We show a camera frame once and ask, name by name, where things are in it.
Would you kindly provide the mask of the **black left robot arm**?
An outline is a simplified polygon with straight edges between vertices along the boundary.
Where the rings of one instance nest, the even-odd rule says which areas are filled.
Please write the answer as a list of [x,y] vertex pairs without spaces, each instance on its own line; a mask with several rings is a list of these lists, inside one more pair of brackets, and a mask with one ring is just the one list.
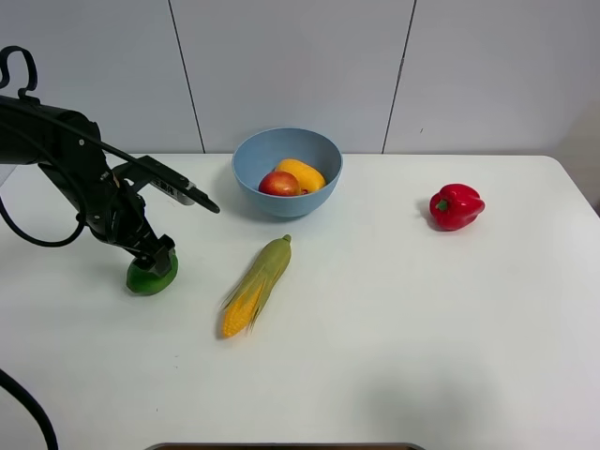
[[154,293],[174,280],[179,268],[175,243],[168,235],[156,235],[139,192],[154,181],[176,180],[160,163],[112,150],[101,141],[98,125],[80,112],[10,97],[1,99],[1,161],[38,166],[76,210],[77,226],[69,237],[43,241],[23,231],[3,209],[3,220],[21,239],[60,248],[88,229],[98,241],[133,256],[127,270],[133,292]]

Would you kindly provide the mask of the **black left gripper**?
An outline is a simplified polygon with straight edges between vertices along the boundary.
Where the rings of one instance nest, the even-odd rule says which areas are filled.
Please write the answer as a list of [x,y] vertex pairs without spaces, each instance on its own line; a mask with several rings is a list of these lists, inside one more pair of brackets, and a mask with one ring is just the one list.
[[103,154],[74,154],[59,160],[71,185],[55,166],[39,168],[76,209],[77,217],[97,240],[132,254],[133,266],[163,278],[172,269],[175,243],[167,234],[156,237],[144,215],[144,202],[125,182],[116,178]]

